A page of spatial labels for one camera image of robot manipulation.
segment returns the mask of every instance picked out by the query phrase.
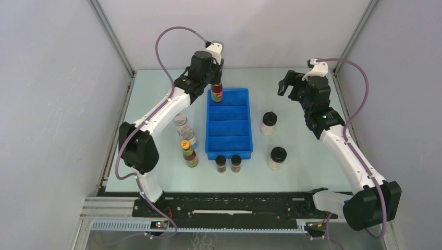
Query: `robotic arm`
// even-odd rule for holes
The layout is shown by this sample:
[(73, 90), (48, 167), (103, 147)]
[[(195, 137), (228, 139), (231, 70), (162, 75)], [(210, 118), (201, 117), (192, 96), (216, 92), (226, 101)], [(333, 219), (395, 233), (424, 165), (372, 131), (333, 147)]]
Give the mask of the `robotic arm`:
[(222, 51), (222, 42), (207, 43), (206, 50), (195, 52), (190, 66), (174, 81), (174, 89), (170, 89), (149, 113), (135, 123), (124, 122), (119, 128), (118, 142), (121, 150), (128, 136), (138, 126), (142, 126), (124, 148), (122, 159), (127, 166), (131, 167), (136, 178), (139, 178), (142, 192), (153, 202), (157, 201), (163, 193), (153, 171), (159, 160), (159, 153), (155, 146), (156, 137), (179, 112), (203, 94), (207, 85), (221, 82), (224, 64), (224, 59), (221, 57)]
[(340, 194), (327, 189), (314, 190), (312, 195), (315, 207), (344, 216), (349, 226), (356, 231), (382, 223), (382, 197), (376, 190), (372, 179), (374, 177), (383, 193), (387, 221), (393, 220), (401, 195), (400, 186), (396, 181), (387, 182), (369, 163), (350, 136), (345, 139), (344, 121), (329, 106), (330, 86), (325, 77), (328, 73), (327, 63), (312, 59), (308, 61), (308, 65), (312, 70), (306, 74), (289, 70), (279, 82), (278, 95), (284, 95), (287, 87), (293, 86), (288, 97), (301, 104), (307, 127), (332, 152), (354, 194)]

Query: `black cap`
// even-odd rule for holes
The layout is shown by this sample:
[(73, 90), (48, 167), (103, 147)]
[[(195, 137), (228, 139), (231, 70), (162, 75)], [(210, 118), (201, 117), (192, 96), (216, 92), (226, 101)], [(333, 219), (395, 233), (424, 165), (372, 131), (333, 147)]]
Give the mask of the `black cap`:
[(263, 123), (266, 126), (274, 126), (276, 124), (276, 120), (278, 119), (278, 117), (276, 116), (275, 113), (273, 112), (267, 112), (264, 114), (263, 116)]
[(270, 153), (270, 158), (276, 163), (281, 163), (287, 158), (287, 151), (282, 147), (275, 147)]
[(215, 162), (217, 165), (222, 166), (222, 165), (226, 164), (226, 158), (222, 155), (218, 155), (215, 159)]
[(239, 156), (239, 155), (232, 156), (232, 164), (233, 165), (241, 164), (241, 156)]

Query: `white tabletop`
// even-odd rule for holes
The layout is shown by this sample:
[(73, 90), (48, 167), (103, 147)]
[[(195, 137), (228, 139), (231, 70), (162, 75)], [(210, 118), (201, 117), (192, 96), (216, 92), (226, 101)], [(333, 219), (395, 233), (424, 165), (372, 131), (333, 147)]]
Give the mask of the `white tabletop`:
[[(273, 69), (224, 69), (225, 88), (248, 88), (252, 121), (253, 153), (250, 160), (243, 160), (241, 171), (233, 173), (227, 160), (227, 171), (218, 173), (215, 161), (208, 160), (204, 150), (207, 92), (184, 110), (194, 128), (197, 140), (199, 164), (189, 168), (182, 157), (180, 137), (171, 122), (159, 135), (155, 144), (159, 151), (159, 162), (153, 171), (166, 192), (291, 192), (309, 191), (327, 187), (333, 191), (349, 191), (350, 185), (339, 165), (328, 149), (308, 130), (304, 113), (298, 102), (287, 96), (278, 96), (278, 82), (284, 78), (287, 68)], [(308, 68), (294, 69), (307, 72)], [(171, 70), (175, 79), (182, 70)], [(342, 117), (342, 106), (331, 75), (327, 75), (331, 87), (330, 106)], [(170, 82), (161, 70), (139, 70), (130, 96), (125, 121), (134, 122), (157, 104), (170, 88)], [(275, 133), (264, 136), (260, 133), (262, 116), (273, 111), (278, 116)], [(281, 146), (287, 151), (287, 159), (280, 170), (267, 166), (270, 151)], [(112, 164), (107, 182), (107, 192), (138, 192), (133, 177), (119, 181)], [(120, 175), (130, 169), (120, 162)]]

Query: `ketchup bottle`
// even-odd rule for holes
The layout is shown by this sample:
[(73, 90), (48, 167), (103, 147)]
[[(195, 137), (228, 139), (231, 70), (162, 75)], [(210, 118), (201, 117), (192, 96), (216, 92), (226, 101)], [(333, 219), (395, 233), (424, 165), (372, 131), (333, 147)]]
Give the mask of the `ketchup bottle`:
[(210, 87), (212, 91), (212, 101), (219, 103), (223, 100), (223, 84), (212, 84)]

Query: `blue plastic bin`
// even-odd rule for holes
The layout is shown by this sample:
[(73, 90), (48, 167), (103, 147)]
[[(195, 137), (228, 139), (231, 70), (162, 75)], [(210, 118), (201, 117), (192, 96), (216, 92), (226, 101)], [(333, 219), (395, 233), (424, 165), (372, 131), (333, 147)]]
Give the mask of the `blue plastic bin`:
[(213, 102), (207, 92), (206, 153), (209, 160), (218, 155), (250, 159), (253, 152), (248, 89), (223, 89), (223, 100)]

